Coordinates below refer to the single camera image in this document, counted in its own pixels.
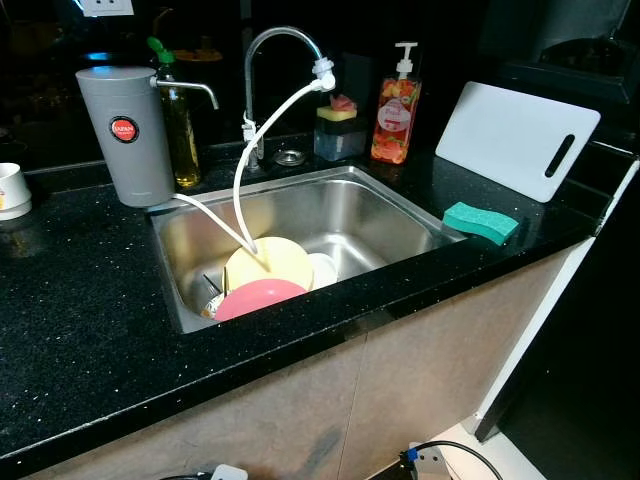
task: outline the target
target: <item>pink plate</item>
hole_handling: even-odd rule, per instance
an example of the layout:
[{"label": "pink plate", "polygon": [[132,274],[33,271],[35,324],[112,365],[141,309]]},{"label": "pink plate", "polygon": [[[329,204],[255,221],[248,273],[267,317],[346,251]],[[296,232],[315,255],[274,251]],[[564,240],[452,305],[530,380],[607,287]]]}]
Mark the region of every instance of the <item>pink plate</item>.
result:
[{"label": "pink plate", "polygon": [[220,304],[215,319],[225,322],[303,293],[307,293],[304,288],[287,280],[273,278],[256,280],[236,288],[227,295]]}]

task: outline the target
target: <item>sink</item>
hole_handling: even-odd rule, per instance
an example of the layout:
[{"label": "sink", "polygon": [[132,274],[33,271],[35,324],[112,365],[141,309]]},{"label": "sink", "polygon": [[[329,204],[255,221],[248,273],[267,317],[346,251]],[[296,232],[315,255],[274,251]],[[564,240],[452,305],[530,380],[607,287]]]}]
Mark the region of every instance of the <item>sink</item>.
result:
[{"label": "sink", "polygon": [[[231,227],[231,189],[196,195]],[[329,255],[338,282],[465,238],[356,167],[338,167],[241,188],[254,238],[279,236]],[[176,328],[215,324],[200,316],[211,298],[203,274],[221,286],[238,244],[193,207],[172,201],[149,210],[167,303]]]}]

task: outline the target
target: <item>wall socket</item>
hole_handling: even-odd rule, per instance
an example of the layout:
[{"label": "wall socket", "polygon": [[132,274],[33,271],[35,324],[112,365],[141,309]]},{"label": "wall socket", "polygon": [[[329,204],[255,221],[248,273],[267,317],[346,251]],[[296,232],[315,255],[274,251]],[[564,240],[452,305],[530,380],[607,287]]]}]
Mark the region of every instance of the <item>wall socket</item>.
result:
[{"label": "wall socket", "polygon": [[85,17],[133,15],[131,0],[80,0]]}]

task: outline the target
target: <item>water filter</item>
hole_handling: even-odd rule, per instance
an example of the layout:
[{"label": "water filter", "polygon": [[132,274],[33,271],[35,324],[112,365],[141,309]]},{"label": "water filter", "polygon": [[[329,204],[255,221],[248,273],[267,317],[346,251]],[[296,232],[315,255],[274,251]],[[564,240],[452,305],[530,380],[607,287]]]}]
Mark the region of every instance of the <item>water filter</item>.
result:
[{"label": "water filter", "polygon": [[147,67],[100,66],[76,73],[118,198],[131,207],[169,200],[174,180],[162,108]]}]

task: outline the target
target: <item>black countertop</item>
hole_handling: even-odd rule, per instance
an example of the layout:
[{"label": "black countertop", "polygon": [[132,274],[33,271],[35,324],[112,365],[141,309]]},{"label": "black countertop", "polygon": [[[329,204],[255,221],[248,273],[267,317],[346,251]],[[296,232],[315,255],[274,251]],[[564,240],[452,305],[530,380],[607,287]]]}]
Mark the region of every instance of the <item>black countertop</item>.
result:
[{"label": "black countertop", "polygon": [[[192,192],[229,188],[235,152],[209,152],[215,168]],[[313,158],[266,177],[346,163]],[[502,247],[470,237],[181,335],[162,297],[150,222],[99,185],[108,182],[104,165],[29,175],[40,193],[34,210],[0,225],[0,477],[120,438],[569,247],[594,233],[610,199],[573,185],[541,204],[427,151],[405,167],[355,163],[437,217],[463,201],[520,226]],[[62,183],[94,185],[47,193]],[[581,195],[591,199],[585,211],[574,208]]]}]

